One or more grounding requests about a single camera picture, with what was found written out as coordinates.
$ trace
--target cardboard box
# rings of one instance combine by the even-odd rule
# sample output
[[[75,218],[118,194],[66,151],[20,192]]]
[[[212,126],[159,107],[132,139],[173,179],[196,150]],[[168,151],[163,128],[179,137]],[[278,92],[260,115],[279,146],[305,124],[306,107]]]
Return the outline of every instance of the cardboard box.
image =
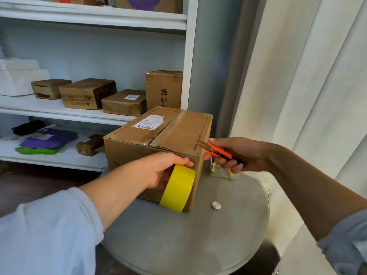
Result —
[[[98,110],[101,100],[117,93],[113,80],[88,78],[59,87],[66,108]]]
[[[146,109],[181,108],[182,71],[158,70],[145,74]]]
[[[31,82],[34,95],[36,98],[42,99],[60,99],[61,94],[59,86],[71,84],[71,80],[65,79],[48,79]]]
[[[98,153],[98,148],[103,146],[103,135],[93,134],[89,136],[88,139],[85,139],[76,144],[76,149],[79,154],[94,156]]]
[[[102,107],[108,114],[140,116],[146,112],[146,93],[126,89],[102,99]]]
[[[116,8],[182,14],[184,0],[114,0]]]
[[[64,4],[78,4],[89,6],[108,5],[108,0],[49,0],[49,1]]]
[[[205,152],[197,143],[199,140],[208,141],[212,119],[210,114],[156,107],[103,137],[108,168],[112,171],[130,161],[160,151],[190,158],[194,163],[196,176],[183,209],[190,211],[203,167],[202,155]],[[146,189],[139,197],[160,202],[163,192],[163,189]]]

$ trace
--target purple bag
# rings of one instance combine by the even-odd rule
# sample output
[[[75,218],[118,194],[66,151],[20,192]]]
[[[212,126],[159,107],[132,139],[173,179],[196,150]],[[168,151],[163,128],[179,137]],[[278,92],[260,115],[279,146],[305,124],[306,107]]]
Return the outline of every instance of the purple bag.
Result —
[[[78,139],[78,136],[66,131],[43,128],[26,138],[19,145],[28,148],[57,148]]]

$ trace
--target white shelf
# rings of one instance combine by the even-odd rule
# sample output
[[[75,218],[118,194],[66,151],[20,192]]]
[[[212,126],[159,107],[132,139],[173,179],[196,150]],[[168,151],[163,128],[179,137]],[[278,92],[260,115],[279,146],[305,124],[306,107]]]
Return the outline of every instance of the white shelf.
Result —
[[[0,0],[0,17],[104,26],[186,30],[187,16],[108,6],[34,0]]]
[[[34,95],[0,96],[0,113],[111,125],[124,125],[136,118],[106,114],[102,109],[69,109],[64,107],[62,99],[40,99]]]
[[[46,154],[20,154],[15,151],[16,147],[28,137],[26,136],[17,136],[15,134],[9,135],[7,137],[3,137],[0,139],[0,160],[4,161],[12,161],[12,162],[20,162],[20,163],[29,163],[29,164],[37,164],[37,165],[45,165],[45,166],[54,166],[61,168],[70,168],[70,169],[79,169],[79,170],[87,170],[87,171],[100,171],[107,163],[106,154],[105,153],[97,153],[95,156],[84,156],[80,155],[75,145],[88,138],[93,134],[105,134],[101,131],[94,130],[82,130],[82,129],[74,129],[74,128],[61,128],[57,129],[66,129],[75,131],[78,133],[78,139],[67,143],[65,147],[63,147],[57,154],[54,155],[46,155]]]

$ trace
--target white curtain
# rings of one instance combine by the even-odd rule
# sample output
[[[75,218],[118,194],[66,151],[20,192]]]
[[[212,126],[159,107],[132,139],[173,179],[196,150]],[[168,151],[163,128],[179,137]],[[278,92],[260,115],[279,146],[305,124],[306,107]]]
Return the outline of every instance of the white curtain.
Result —
[[[281,144],[367,197],[366,0],[266,0],[240,92],[231,137]],[[257,178],[282,255],[303,221],[271,175]]]

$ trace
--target hand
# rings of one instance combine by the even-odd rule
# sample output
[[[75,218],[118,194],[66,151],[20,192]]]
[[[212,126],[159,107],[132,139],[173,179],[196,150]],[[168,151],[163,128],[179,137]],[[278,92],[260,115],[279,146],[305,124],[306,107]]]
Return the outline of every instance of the hand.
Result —
[[[243,171],[267,171],[267,153],[274,145],[267,142],[250,140],[247,138],[210,138],[209,143],[228,151],[232,155],[240,158],[245,165],[237,164],[236,160],[227,161],[224,158],[215,158],[215,163],[225,169],[231,169],[232,173]],[[211,159],[209,153],[205,153],[204,160]]]
[[[132,161],[122,166],[124,171],[134,175],[134,180],[143,183],[145,188],[164,188],[173,171],[173,165],[192,167],[194,163],[187,157],[169,152],[155,154]]]

